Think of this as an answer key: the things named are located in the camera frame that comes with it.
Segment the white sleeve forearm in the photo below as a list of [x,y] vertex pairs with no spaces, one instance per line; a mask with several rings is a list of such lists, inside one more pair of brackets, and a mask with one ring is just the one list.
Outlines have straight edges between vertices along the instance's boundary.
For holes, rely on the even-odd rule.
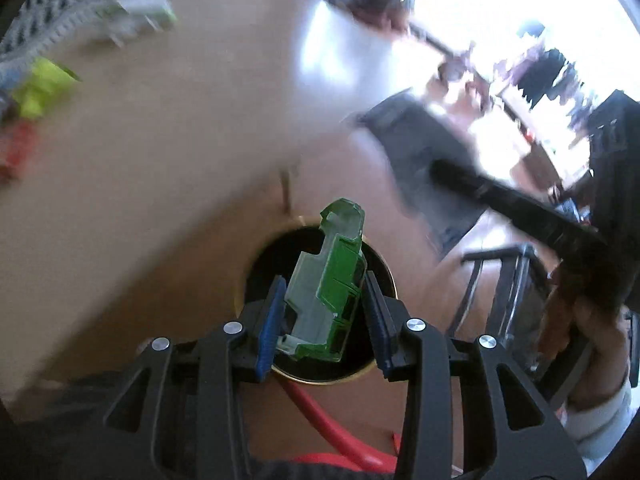
[[582,456],[588,476],[615,448],[631,424],[638,408],[634,406],[629,379],[611,399],[589,410],[567,408],[562,418],[565,431]]

